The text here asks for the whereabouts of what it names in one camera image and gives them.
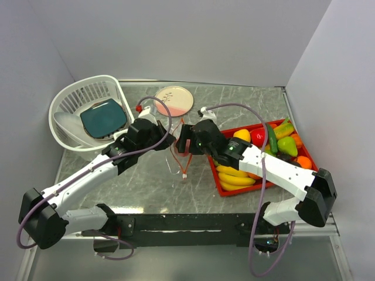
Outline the clear zip top bag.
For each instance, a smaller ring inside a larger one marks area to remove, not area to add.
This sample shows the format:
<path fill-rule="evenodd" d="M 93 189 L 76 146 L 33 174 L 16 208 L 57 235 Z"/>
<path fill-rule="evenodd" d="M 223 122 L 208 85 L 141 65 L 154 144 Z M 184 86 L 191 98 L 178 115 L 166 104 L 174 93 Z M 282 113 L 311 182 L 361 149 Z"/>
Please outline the clear zip top bag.
<path fill-rule="evenodd" d="M 186 146 L 182 153 L 178 152 L 177 141 L 179 140 L 182 125 L 185 121 L 182 117 L 179 118 L 178 123 L 172 126 L 171 133 L 176 138 L 174 143 L 169 147 L 165 154 L 166 164 L 172 178 L 176 181 L 186 183 L 188 179 L 188 169 L 192 162 L 193 155 L 189 153 L 189 148 Z"/>

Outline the dark green chili pepper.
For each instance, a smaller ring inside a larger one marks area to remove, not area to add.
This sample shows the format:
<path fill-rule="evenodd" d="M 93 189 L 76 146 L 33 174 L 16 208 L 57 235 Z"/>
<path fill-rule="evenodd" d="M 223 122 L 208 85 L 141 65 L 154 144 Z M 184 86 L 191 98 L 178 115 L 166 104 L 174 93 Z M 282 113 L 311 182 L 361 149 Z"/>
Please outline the dark green chili pepper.
<path fill-rule="evenodd" d="M 278 153 L 278 145 L 277 145 L 275 132 L 270 124 L 266 123 L 266 126 L 267 126 L 267 132 L 268 132 L 268 143 L 270 146 L 270 151 L 272 154 L 276 155 Z"/>

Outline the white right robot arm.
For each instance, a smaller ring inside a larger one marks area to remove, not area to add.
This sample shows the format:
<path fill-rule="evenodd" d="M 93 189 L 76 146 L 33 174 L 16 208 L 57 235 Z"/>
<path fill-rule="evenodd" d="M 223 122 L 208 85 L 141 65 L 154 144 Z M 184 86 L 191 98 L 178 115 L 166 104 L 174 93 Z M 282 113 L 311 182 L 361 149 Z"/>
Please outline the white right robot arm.
<path fill-rule="evenodd" d="M 185 147 L 193 155 L 206 154 L 221 165 L 250 172 L 274 183 L 293 195 L 289 200 L 265 203 L 256 219 L 259 231 L 270 233 L 276 226 L 303 220 L 314 227 L 324 227 L 337 192 L 331 173 L 304 169 L 262 152 L 239 138 L 227 138 L 209 119 L 196 125 L 182 125 L 176 143 L 178 152 Z"/>

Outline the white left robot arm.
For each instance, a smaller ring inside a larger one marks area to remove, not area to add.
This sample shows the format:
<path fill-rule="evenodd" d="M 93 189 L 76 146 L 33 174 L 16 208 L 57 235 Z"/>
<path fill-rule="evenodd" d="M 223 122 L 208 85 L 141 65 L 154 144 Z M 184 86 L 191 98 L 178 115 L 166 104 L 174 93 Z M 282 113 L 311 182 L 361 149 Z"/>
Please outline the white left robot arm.
<path fill-rule="evenodd" d="M 103 235 L 112 234 L 117 224 L 106 205 L 86 210 L 72 210 L 72 205 L 92 189 L 135 165 L 147 151 L 167 149 L 174 141 L 170 130 L 159 121 L 137 118 L 126 133 L 74 175 L 43 191 L 30 189 L 23 195 L 17 245 L 22 249 L 26 247 L 21 243 L 22 231 L 26 231 L 40 249 L 50 248 L 74 232 L 93 229 Z"/>

